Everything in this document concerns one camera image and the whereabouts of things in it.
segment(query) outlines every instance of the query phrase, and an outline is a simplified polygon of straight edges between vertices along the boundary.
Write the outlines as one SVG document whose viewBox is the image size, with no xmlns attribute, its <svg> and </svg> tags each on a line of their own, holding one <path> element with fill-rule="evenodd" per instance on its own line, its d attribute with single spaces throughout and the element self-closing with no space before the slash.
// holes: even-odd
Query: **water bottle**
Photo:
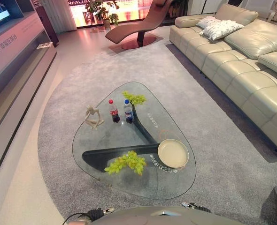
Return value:
<svg viewBox="0 0 277 225">
<path fill-rule="evenodd" d="M 133 121 L 132 105 L 131 105 L 131 103 L 129 103 L 128 99 L 125 100 L 124 111 L 125 111 L 126 122 L 132 123 L 132 121 Z"/>
<path fill-rule="evenodd" d="M 114 123 L 118 123 L 120 121 L 120 117 L 119 117 L 119 114 L 118 114 L 118 109 L 117 109 L 117 107 L 114 104 L 112 99 L 110 99 L 108 102 L 109 102 L 109 112 L 112 116 L 112 121 Z"/>
</svg>

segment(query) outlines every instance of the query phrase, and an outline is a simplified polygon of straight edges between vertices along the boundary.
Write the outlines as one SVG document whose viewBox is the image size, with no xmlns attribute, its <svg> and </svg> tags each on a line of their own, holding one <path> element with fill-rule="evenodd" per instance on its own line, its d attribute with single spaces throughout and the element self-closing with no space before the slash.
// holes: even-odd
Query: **white throw pillow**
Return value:
<svg viewBox="0 0 277 225">
<path fill-rule="evenodd" d="M 206 27 L 200 34 L 206 35 L 209 39 L 214 41 L 243 27 L 242 24 L 236 23 L 233 20 L 222 20 Z"/>
<path fill-rule="evenodd" d="M 205 18 L 203 18 L 202 20 L 200 20 L 196 26 L 200 26 L 202 27 L 203 29 L 205 29 L 206 27 L 208 27 L 209 25 L 212 25 L 216 22 L 219 22 L 221 20 L 218 20 L 216 18 L 214 18 L 213 16 L 207 16 Z"/>
</svg>

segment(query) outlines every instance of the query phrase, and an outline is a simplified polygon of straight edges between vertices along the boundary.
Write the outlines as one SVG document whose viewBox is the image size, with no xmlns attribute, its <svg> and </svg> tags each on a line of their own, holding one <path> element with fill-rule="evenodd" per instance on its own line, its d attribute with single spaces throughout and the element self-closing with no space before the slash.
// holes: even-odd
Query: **round plate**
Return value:
<svg viewBox="0 0 277 225">
<path fill-rule="evenodd" d="M 188 162 L 189 151 L 180 141 L 166 139 L 158 146 L 158 156 L 165 165 L 180 168 Z"/>
</svg>

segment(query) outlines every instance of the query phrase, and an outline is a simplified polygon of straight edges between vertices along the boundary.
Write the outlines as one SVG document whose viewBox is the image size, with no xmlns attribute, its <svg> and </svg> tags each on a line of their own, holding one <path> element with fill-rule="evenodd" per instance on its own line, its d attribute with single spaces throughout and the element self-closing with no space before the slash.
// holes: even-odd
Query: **sofa armrest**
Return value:
<svg viewBox="0 0 277 225">
<path fill-rule="evenodd" d="M 176 18 L 175 25 L 178 28 L 193 27 L 203 18 L 214 14 L 187 15 Z"/>
</svg>

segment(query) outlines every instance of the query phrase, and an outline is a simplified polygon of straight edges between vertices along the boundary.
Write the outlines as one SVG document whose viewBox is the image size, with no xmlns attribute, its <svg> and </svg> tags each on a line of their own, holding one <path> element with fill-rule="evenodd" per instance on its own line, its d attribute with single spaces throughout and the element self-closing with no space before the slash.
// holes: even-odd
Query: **tiled floor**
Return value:
<svg viewBox="0 0 277 225">
<path fill-rule="evenodd" d="M 153 34 L 168 38 L 169 27 Z M 0 225 L 58 225 L 64 221 L 48 194 L 38 161 L 38 129 L 53 90 L 73 68 L 114 45 L 99 28 L 59 35 L 57 56 L 39 88 L 0 168 Z"/>
</svg>

